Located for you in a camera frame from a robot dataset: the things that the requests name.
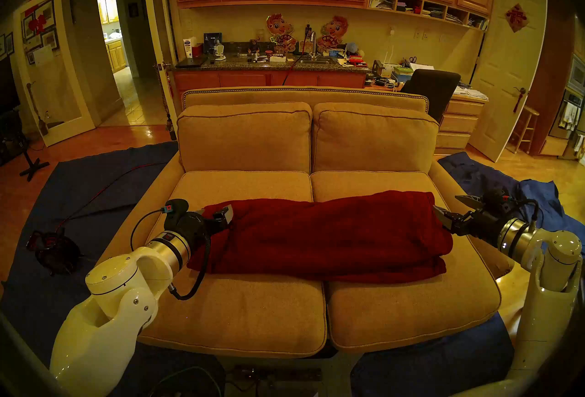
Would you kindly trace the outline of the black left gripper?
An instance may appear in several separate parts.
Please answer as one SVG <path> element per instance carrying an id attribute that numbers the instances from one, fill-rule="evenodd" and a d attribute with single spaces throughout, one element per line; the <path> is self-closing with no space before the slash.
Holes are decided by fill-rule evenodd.
<path id="1" fill-rule="evenodd" d="M 206 254 L 211 253 L 211 234 L 208 227 L 211 221 L 211 233 L 227 230 L 233 219 L 232 205 L 227 205 L 212 215 L 212 219 L 202 217 L 205 208 L 191 211 L 175 211 L 175 235 L 180 238 L 186 248 L 187 255 L 193 255 L 198 249 L 204 248 Z"/>

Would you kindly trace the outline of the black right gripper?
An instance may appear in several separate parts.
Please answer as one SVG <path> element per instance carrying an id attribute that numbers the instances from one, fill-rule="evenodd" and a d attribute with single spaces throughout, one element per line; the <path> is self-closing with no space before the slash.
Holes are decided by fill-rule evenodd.
<path id="1" fill-rule="evenodd" d="M 451 234 L 471 235 L 500 247 L 501 232 L 508 221 L 508 204 L 485 204 L 482 196 L 456 195 L 455 199 L 473 211 L 464 216 L 434 205 L 433 212 L 443 227 Z"/>

